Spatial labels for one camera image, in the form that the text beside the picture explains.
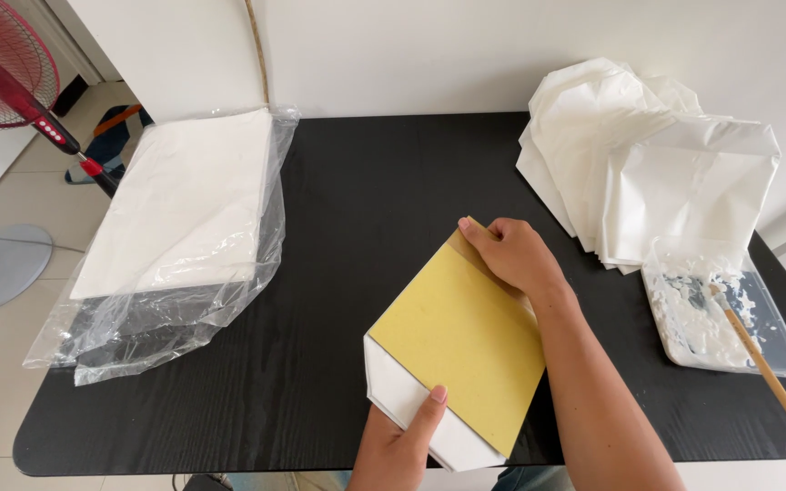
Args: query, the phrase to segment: person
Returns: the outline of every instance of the person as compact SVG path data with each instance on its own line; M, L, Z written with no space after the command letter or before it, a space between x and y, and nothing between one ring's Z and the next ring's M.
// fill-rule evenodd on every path
M669 453L590 330L539 234L511 218L497 218L488 227L498 242L466 218L458 225L490 270L524 292L533 306L571 485L578 491L683 490ZM446 403L447 389L433 388L406 431L373 405L347 490L417 489ZM529 470L508 469L494 489L532 491L542 479L531 479ZM540 474L534 471L533 477Z

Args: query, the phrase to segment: orange strap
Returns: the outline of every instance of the orange strap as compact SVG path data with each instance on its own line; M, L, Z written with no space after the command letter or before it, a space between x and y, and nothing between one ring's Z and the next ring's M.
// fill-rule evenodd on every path
M93 137L99 136L99 135L103 134L105 131L107 131L107 130L109 130L111 128L114 128L118 124L120 124L120 123L124 122L126 119L128 119L129 116L134 115L135 113L139 112L140 110L141 110L141 105L140 104L136 104L135 106L127 107L126 111L123 111L122 113L116 115L115 117L111 118L110 120L107 120L107 121L105 121L103 123L100 123L99 126L96 127L96 129L93 129Z

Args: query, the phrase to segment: fingernail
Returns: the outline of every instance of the fingernail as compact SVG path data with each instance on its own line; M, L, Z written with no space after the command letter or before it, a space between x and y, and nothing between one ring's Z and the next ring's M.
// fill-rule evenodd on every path
M432 400L436 401L439 404L442 404L447 399L447 387L443 385L436 385L430 391L430 397Z

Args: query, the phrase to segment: plastic container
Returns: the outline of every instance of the plastic container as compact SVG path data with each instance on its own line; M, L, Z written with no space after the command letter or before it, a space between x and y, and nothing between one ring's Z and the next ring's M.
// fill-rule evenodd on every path
M786 324L748 251L721 240L658 237L642 267L650 309L669 359L715 371L760 371L712 299L715 284L777 376L786 376Z

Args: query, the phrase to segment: electric fan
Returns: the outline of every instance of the electric fan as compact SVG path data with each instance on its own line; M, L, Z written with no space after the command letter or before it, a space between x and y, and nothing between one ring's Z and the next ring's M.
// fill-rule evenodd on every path
M32 125L61 151L77 155L81 167L105 193L117 181L81 152L81 145L50 114L60 80L50 52L22 17L0 0L0 129ZM51 240L35 225L0 230L0 305L38 278L50 259Z

